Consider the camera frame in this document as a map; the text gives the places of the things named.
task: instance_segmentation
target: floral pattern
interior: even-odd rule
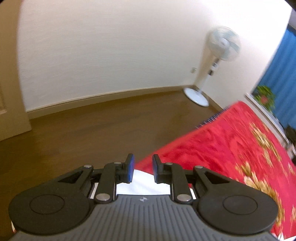
[[[273,167],[272,162],[270,160],[268,150],[271,150],[275,154],[278,161],[281,161],[281,156],[279,155],[278,151],[274,147],[273,143],[267,138],[267,136],[254,123],[251,123],[250,126],[251,126],[251,131],[252,131],[253,135],[255,136],[255,138],[258,141],[258,144],[263,148],[263,152],[264,152],[263,156],[265,157],[268,165]]]
[[[295,171],[293,170],[293,167],[290,165],[290,163],[288,163],[288,169],[292,175],[295,175]]]
[[[291,221],[296,221],[296,207],[292,207]]]

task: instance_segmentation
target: white wall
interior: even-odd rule
[[[235,61],[205,86],[221,107],[260,78],[289,20],[284,0],[24,0],[19,75],[27,110],[123,90],[191,84],[206,63],[206,33],[241,37]]]

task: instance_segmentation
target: fan pole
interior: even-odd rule
[[[199,104],[201,106],[204,107],[208,107],[209,106],[209,102],[208,100],[202,95],[202,87],[205,85],[205,83],[208,81],[208,79],[210,78],[210,76],[212,76],[215,72],[215,70],[218,67],[218,62],[220,61],[220,59],[216,58],[215,61],[212,63],[211,69],[209,70],[207,77],[204,79],[204,81],[202,82],[200,88],[198,91],[191,89],[191,88],[184,88],[184,93],[185,95],[191,99],[193,102],[195,102],[196,104]]]

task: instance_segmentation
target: red blanket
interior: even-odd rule
[[[296,168],[285,149],[243,102],[217,120],[182,136],[158,151],[162,162],[185,169],[201,165],[271,196],[279,207],[272,228],[276,235],[296,235]],[[136,169],[153,173],[152,155]]]

